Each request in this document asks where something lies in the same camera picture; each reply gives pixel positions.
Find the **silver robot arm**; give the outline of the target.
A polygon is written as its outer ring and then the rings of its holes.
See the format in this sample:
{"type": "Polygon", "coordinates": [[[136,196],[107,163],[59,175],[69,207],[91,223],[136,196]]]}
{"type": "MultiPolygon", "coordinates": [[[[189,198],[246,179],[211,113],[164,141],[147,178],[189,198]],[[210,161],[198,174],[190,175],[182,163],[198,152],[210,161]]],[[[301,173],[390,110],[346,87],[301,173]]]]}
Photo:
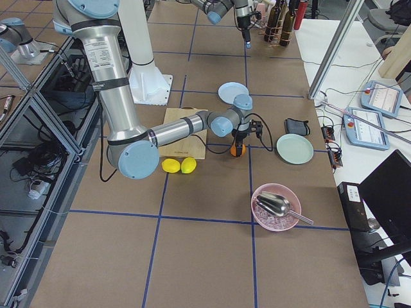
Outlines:
{"type": "Polygon", "coordinates": [[[247,0],[217,0],[217,1],[204,1],[193,0],[191,4],[202,10],[211,24],[218,24],[222,18],[229,12],[231,8],[234,8],[235,23],[239,31],[241,31],[245,47],[251,48],[251,18],[256,16],[256,19],[261,18],[261,14],[256,11],[252,1],[247,0]]]}
{"type": "Polygon", "coordinates": [[[199,111],[153,128],[141,124],[135,103],[157,101],[170,89],[155,65],[142,1],[55,1],[53,22],[82,41],[110,128],[107,157],[124,176],[151,175],[161,146],[207,128],[224,137],[248,127],[252,98],[246,94],[222,113],[199,111]]]}

